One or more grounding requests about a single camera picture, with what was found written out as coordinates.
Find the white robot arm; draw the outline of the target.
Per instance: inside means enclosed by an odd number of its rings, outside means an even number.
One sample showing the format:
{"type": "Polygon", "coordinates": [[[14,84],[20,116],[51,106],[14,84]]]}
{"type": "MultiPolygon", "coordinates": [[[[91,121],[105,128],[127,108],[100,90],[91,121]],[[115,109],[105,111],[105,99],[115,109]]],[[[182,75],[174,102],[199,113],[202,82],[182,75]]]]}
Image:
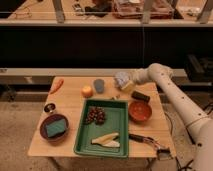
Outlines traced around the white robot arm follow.
{"type": "Polygon", "coordinates": [[[170,67],[153,63],[147,68],[125,72],[122,88],[155,82],[166,94],[196,144],[193,171],[213,171],[213,119],[192,101],[171,79],[170,67]]]}

